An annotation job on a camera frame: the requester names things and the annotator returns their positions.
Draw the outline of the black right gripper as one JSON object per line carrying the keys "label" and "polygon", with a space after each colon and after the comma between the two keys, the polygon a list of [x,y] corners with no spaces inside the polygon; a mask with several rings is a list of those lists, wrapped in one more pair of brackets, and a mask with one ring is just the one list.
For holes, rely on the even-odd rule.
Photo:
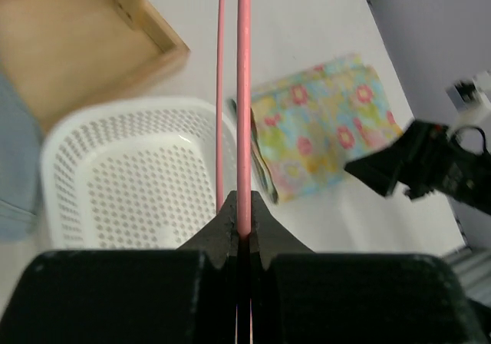
{"label": "black right gripper", "polygon": [[396,141],[348,161],[344,170],[382,197],[401,183],[411,200],[438,191],[490,212],[490,152],[485,131],[476,125],[452,129],[414,120]]}

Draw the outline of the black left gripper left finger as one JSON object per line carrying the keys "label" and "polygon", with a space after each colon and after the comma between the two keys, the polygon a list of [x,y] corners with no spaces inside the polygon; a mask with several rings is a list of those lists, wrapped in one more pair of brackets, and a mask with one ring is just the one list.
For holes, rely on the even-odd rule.
{"label": "black left gripper left finger", "polygon": [[236,193],[176,250],[50,250],[24,269],[3,343],[233,343]]}

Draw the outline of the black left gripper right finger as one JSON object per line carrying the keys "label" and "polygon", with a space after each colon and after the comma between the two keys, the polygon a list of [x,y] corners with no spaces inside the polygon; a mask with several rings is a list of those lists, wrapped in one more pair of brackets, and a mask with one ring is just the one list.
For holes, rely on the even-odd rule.
{"label": "black left gripper right finger", "polygon": [[256,343],[485,343],[450,266],[421,253],[316,253],[252,193]]}

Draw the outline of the floral pastel skirt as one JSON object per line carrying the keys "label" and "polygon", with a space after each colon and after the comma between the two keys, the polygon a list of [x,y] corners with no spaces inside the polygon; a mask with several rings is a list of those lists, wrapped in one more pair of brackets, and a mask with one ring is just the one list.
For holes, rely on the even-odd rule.
{"label": "floral pastel skirt", "polygon": [[253,163],[275,204],[342,181],[348,161],[401,134],[377,72],[359,54],[253,88],[251,120]]}

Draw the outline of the pink wire hanger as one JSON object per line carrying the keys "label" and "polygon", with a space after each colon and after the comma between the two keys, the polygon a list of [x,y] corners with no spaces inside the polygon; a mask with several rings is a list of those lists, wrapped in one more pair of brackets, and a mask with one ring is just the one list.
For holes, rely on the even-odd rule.
{"label": "pink wire hanger", "polygon": [[[226,0],[218,0],[216,46],[216,209],[223,205],[222,174],[222,83]],[[238,0],[237,6],[237,201],[236,229],[239,235],[237,260],[236,341],[251,339],[251,299],[249,283],[249,236],[252,231],[251,182],[251,0]]]}

